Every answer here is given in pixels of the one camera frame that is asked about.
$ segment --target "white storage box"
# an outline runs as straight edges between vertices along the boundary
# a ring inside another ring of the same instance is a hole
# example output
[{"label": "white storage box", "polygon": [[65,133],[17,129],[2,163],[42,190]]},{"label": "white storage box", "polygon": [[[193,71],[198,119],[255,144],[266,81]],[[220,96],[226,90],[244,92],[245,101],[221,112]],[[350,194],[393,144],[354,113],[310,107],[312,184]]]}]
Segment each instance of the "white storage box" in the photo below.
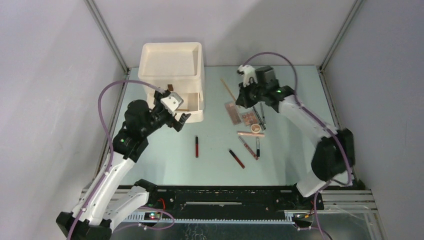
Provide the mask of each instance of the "white storage box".
[{"label": "white storage box", "polygon": [[[205,66],[202,45],[198,42],[146,43],[143,46],[138,78],[162,89],[178,93],[184,100],[178,112],[190,113],[187,123],[203,120],[205,107]],[[147,103],[153,107],[155,90],[144,87]]]}]

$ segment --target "wooden stick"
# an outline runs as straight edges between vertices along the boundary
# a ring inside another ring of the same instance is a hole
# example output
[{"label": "wooden stick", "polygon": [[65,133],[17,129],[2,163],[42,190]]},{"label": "wooden stick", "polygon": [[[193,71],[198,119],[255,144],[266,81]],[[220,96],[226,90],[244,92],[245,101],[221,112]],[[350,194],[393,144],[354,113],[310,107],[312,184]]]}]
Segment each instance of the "wooden stick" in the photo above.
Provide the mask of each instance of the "wooden stick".
[{"label": "wooden stick", "polygon": [[232,97],[232,99],[234,100],[234,102],[236,102],[236,98],[234,97],[233,93],[231,92],[230,88],[227,86],[226,82],[224,81],[224,79],[221,78],[221,82],[222,84],[224,84],[224,87],[226,88],[226,90],[228,91],[229,95]]}]

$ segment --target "red wire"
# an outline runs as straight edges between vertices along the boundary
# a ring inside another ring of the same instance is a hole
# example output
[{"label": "red wire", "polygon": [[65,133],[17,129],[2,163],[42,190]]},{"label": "red wire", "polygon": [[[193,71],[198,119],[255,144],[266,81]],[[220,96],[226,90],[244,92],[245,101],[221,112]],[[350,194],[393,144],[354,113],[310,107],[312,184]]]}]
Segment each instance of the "red wire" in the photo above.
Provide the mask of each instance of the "red wire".
[{"label": "red wire", "polygon": [[162,202],[162,204],[163,204],[163,210],[165,210],[165,201],[164,201],[164,199],[163,198],[159,198],[158,200],[157,200],[158,202],[159,201],[161,201]]}]

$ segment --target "gray wall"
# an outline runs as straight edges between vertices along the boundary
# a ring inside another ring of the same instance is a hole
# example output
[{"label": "gray wall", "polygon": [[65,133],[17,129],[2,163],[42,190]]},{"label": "gray wall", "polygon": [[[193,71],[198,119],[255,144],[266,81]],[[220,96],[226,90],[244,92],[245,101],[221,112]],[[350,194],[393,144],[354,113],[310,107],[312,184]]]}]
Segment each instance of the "gray wall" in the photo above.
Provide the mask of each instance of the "gray wall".
[{"label": "gray wall", "polygon": [[423,239],[421,0],[366,1],[326,70],[390,240]]},{"label": "gray wall", "polygon": [[65,239],[55,219],[104,142],[97,97],[123,72],[82,0],[2,1],[0,33],[0,239]]},{"label": "gray wall", "polygon": [[[99,0],[129,67],[150,42],[200,42],[206,66],[238,66],[263,51],[318,65],[355,0]],[[286,65],[278,57],[251,64]]]}]

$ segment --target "table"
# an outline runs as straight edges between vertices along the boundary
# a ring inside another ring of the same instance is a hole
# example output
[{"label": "table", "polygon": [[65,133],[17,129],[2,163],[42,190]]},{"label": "table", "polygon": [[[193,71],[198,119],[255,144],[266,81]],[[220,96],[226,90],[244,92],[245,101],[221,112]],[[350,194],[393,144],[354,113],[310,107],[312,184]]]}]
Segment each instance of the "table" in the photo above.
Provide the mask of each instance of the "table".
[{"label": "table", "polygon": [[[323,120],[333,124],[316,67],[299,65],[296,70],[299,97]],[[274,66],[274,71],[281,86],[294,87],[294,74],[289,66]],[[129,79],[138,80],[137,74],[138,67],[132,68]],[[256,161],[249,154],[237,135],[237,131],[249,132],[249,127],[232,124],[224,107],[232,98],[220,78],[238,96],[238,83],[243,79],[237,74],[237,66],[205,67],[204,120],[187,123],[179,133],[164,126],[150,135],[147,149],[121,185],[133,185],[145,179],[157,185],[281,186],[295,184],[311,170],[315,147],[292,122],[266,105],[263,105],[266,130],[265,137],[260,139],[260,158]],[[114,134],[122,126],[128,104],[146,97],[141,84],[130,83],[126,87]],[[199,158],[195,157],[195,136],[199,138]],[[255,151],[256,139],[247,136],[244,139]],[[244,169],[229,149],[243,162]],[[347,182],[347,174],[336,179]]]}]

